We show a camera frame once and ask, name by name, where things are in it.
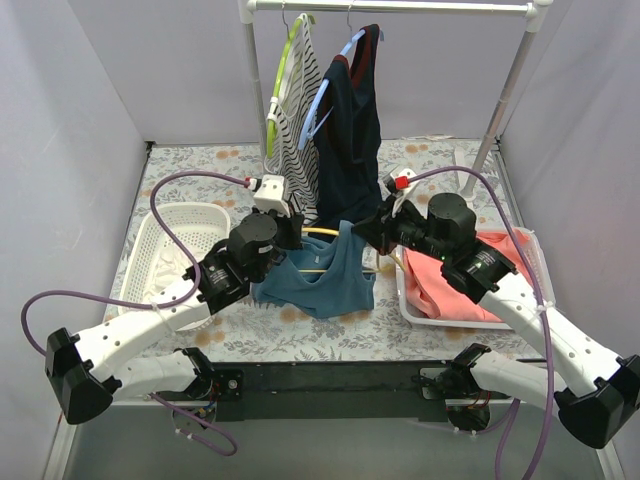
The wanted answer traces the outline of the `yellow hanger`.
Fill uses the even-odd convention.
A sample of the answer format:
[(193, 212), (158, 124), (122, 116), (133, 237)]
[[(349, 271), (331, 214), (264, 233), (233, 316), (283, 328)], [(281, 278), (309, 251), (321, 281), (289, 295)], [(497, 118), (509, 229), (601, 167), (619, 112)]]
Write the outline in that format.
[[(294, 267), (298, 269), (300, 274), (319, 274), (319, 277), (313, 279), (311, 276), (305, 276), (307, 282), (318, 282), (320, 280), (328, 280), (329, 275), (337, 274), (341, 277), (345, 274), (347, 277), (354, 275), (355, 280), (365, 279), (369, 275), (378, 274), (383, 269), (376, 264), (373, 268), (363, 266), (361, 264), (363, 250), (367, 243), (362, 238), (356, 237), (350, 233), (350, 225), (343, 224), (343, 236), (340, 237), (339, 230), (332, 230), (321, 227), (303, 227), (302, 232), (307, 234), (302, 239), (302, 247), (300, 253), (311, 253), (317, 256), (318, 260), (311, 259), (311, 264), (306, 263), (306, 259), (295, 256), (295, 251), (291, 251), (291, 260)], [(333, 238), (333, 242), (326, 248), (315, 243), (315, 238), (310, 236), (311, 233), (328, 234)]]

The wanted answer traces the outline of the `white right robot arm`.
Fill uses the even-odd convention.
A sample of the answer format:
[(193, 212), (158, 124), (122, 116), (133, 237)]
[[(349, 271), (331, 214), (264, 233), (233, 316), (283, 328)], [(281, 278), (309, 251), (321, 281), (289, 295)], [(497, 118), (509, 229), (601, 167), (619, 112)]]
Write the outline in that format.
[(543, 355), (545, 369), (522, 365), (473, 345), (453, 361), (447, 383), (464, 397), (483, 390), (553, 408), (581, 443), (604, 448), (639, 409), (639, 358), (602, 346), (551, 304), (539, 304), (532, 281), (482, 241), (476, 215), (454, 193), (431, 198), (421, 215), (412, 202), (389, 196), (353, 231), (379, 253), (400, 245), (441, 261), (460, 295), (492, 313)]

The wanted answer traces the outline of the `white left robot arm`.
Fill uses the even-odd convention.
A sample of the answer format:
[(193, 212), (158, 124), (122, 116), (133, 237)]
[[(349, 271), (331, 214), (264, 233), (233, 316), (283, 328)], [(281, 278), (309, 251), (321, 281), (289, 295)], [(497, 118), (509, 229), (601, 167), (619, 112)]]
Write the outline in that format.
[(76, 334), (65, 328), (51, 333), (45, 373), (67, 422), (88, 422), (116, 399), (152, 392), (205, 398), (213, 367), (198, 349), (151, 359), (139, 353), (247, 297), (286, 251), (300, 247), (303, 222), (300, 213), (286, 217), (255, 210), (157, 295), (151, 309), (128, 311)]

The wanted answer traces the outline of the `blue tank top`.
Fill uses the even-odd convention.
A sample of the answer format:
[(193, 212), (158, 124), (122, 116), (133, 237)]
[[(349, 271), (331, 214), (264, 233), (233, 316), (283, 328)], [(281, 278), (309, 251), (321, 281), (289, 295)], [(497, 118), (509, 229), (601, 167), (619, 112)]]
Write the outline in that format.
[[(343, 224), (350, 225), (350, 233), (355, 235), (352, 233), (353, 224), (343, 220), (338, 229), (341, 232), (340, 237), (343, 236)], [(315, 238), (315, 243), (324, 248), (332, 242), (327, 243)], [(290, 304), (317, 319), (338, 317), (374, 308), (373, 288), (376, 280), (374, 274), (360, 280), (355, 280), (354, 275), (347, 277), (343, 274), (339, 277), (333, 274), (329, 275), (328, 280), (307, 282), (304, 279), (305, 276), (316, 279), (319, 274), (300, 274), (289, 259), (290, 252), (295, 251), (295, 256), (306, 259), (308, 265), (311, 264), (311, 259), (318, 260), (318, 257), (311, 253), (300, 253), (302, 249), (303, 247), (287, 251), (285, 258), (269, 271), (265, 280), (252, 286), (252, 296), (255, 301), (272, 303), (276, 306)]]

